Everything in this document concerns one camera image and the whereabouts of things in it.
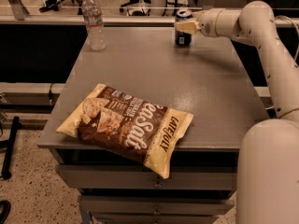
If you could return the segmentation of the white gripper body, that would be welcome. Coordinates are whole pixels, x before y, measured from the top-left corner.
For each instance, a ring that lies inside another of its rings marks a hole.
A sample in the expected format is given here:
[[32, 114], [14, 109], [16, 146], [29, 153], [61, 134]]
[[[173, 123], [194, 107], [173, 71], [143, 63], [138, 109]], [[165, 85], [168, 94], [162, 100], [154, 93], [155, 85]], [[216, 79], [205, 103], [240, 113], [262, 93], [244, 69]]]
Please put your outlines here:
[[217, 18], [223, 12], [223, 8], [212, 8], [209, 10], [202, 10], [202, 11], [205, 12], [204, 15], [202, 16], [202, 18], [197, 19], [200, 26], [200, 32], [204, 36], [217, 37], [218, 36], [216, 32]]

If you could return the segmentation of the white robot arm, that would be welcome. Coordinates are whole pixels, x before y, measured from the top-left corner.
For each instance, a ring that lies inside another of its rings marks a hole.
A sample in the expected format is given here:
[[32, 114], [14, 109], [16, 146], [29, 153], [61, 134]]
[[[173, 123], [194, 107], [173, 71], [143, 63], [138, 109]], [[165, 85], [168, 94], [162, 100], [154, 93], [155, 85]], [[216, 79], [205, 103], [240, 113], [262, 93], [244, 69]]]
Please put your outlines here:
[[175, 28], [256, 48], [276, 116], [252, 126], [242, 140], [236, 224], [299, 224], [299, 66], [278, 36], [272, 8], [263, 1], [212, 8]]

